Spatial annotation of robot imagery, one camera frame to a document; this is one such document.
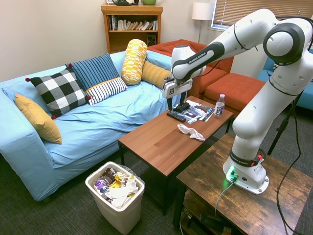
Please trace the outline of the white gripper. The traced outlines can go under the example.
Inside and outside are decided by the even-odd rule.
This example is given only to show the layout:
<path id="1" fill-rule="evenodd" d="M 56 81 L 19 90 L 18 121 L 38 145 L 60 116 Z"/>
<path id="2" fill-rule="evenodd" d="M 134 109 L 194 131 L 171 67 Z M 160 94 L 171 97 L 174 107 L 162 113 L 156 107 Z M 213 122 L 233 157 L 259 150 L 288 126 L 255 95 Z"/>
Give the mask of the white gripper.
<path id="1" fill-rule="evenodd" d="M 183 83 L 177 83 L 175 79 L 170 79 L 166 81 L 163 85 L 163 97 L 167 99 L 168 111 L 172 111 L 172 97 L 180 94 L 179 105 L 184 104 L 187 91 L 192 88 L 193 79 L 189 79 Z"/>

